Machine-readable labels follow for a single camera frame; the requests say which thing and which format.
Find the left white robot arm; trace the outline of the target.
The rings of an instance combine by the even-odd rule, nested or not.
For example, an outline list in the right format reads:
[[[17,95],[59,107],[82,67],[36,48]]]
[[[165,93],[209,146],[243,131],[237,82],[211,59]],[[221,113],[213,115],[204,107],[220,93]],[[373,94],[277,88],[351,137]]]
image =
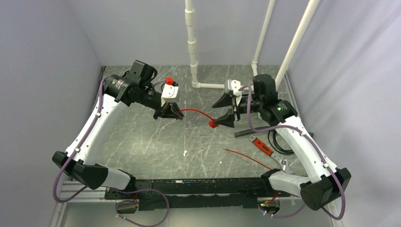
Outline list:
[[[136,192],[131,174],[97,162],[98,152],[116,121],[131,104],[154,110],[153,119],[183,119],[178,107],[179,84],[172,78],[154,82],[157,70],[139,60],[124,75],[111,75],[102,80],[99,98],[83,129],[64,152],[57,151],[53,162],[72,179],[94,190],[116,188],[125,199]]]

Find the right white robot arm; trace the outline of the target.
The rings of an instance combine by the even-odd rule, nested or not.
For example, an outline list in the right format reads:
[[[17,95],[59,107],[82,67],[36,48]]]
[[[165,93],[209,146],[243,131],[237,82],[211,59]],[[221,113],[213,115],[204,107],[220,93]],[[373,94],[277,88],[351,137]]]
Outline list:
[[[277,191],[300,197],[312,210],[341,199],[345,209],[345,190],[351,179],[347,168],[338,168],[315,143],[305,129],[302,120],[286,100],[278,97],[275,80],[268,74],[253,78],[251,85],[229,79],[224,84],[222,97],[213,108],[227,106],[228,111],[214,120],[214,124],[233,128],[242,114],[246,114],[252,132],[275,130],[291,147],[303,165],[306,176],[298,176],[281,170],[272,170],[261,182],[261,192],[272,196]]]

